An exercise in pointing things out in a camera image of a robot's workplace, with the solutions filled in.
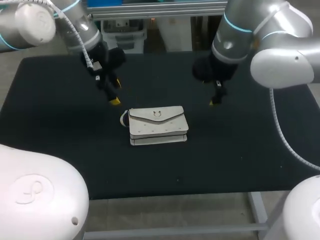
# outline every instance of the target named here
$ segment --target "black mat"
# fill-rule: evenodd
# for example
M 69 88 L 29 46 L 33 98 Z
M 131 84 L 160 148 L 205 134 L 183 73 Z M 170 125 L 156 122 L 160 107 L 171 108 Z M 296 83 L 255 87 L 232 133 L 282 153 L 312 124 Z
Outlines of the black mat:
M 22 61 L 0 114 L 0 143 L 62 158 L 84 177 L 91 199 L 275 191 L 318 174 L 282 144 L 269 91 L 243 64 L 229 96 L 209 107 L 213 87 L 193 79 L 200 53 L 130 55 L 119 71 L 122 107 L 110 107 L 77 58 Z M 320 111 L 307 86 L 275 93 L 283 133 L 320 165 Z M 125 108 L 181 105 L 188 140 L 130 146 Z

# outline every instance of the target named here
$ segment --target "white handbag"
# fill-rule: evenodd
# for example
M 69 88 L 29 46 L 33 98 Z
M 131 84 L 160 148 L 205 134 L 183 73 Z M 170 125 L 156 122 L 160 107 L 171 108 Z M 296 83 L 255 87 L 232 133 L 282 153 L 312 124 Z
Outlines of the white handbag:
M 131 145 L 185 142 L 189 130 L 182 106 L 129 110 Z

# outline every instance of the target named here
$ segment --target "shelf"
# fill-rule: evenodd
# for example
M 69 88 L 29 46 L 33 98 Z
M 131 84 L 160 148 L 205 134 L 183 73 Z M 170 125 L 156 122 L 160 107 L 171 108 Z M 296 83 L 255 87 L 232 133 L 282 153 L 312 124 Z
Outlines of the shelf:
M 88 7 L 93 19 L 149 19 L 170 16 L 214 16 L 222 15 L 228 1 L 188 1 L 162 3 L 135 3 L 121 6 Z

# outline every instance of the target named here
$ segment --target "black table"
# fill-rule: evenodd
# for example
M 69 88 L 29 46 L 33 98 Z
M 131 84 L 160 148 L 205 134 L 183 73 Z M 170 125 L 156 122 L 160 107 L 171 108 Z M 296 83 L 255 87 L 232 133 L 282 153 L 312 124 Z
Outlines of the black table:
M 71 163 L 90 199 L 290 190 L 318 172 L 296 160 L 276 132 L 269 90 L 248 63 L 209 107 L 212 85 L 191 74 L 203 53 L 128 55 L 118 70 L 121 107 L 107 104 L 74 56 L 24 59 L 0 113 L 0 143 Z M 307 86 L 275 91 L 293 149 L 320 165 L 320 111 Z M 187 142 L 131 146 L 128 108 L 184 107 Z

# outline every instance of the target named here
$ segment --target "white cable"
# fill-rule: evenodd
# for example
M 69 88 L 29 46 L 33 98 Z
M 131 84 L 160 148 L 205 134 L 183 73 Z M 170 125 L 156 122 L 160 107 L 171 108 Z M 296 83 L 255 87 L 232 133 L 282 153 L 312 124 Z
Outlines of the white cable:
M 69 20 L 69 18 L 65 15 L 65 13 L 62 12 L 57 6 L 55 6 L 51 2 L 51 0 L 0 0 L 0 5 L 18 4 L 18 3 L 26 3 L 26 2 L 49 6 L 58 14 L 60 18 L 64 19 L 68 24 L 68 26 L 70 27 L 71 31 L 75 34 L 75 37 L 81 46 L 81 50 L 83 52 L 87 68 L 94 67 L 87 53 L 84 42 L 82 41 L 78 31 L 76 30 L 72 22 Z
M 300 162 L 302 162 L 303 164 L 305 165 L 308 165 L 309 167 L 313 168 L 313 169 L 316 169 L 318 171 L 320 171 L 320 166 L 317 166 L 317 165 L 314 165 L 312 164 L 311 162 L 305 160 L 303 157 L 301 157 L 299 154 L 297 154 L 295 152 L 295 150 L 292 149 L 292 147 L 289 145 L 289 143 L 287 142 L 282 130 L 281 130 L 281 127 L 280 127 L 280 124 L 279 124 L 279 121 L 278 121 L 278 117 L 277 117 L 277 111 L 276 111 L 276 104 L 275 104 L 275 98 L 274 98 L 274 90 L 272 88 L 270 88 L 269 90 L 270 92 L 270 101 L 271 101 L 271 108 L 272 108 L 272 114 L 273 114 L 273 119 L 274 119 L 274 123 L 275 123 L 275 127 L 276 127 L 276 130 L 278 131 L 279 133 L 279 136 L 282 140 L 282 142 L 284 143 L 285 147 L 289 150 L 289 152 L 296 158 L 298 159 Z

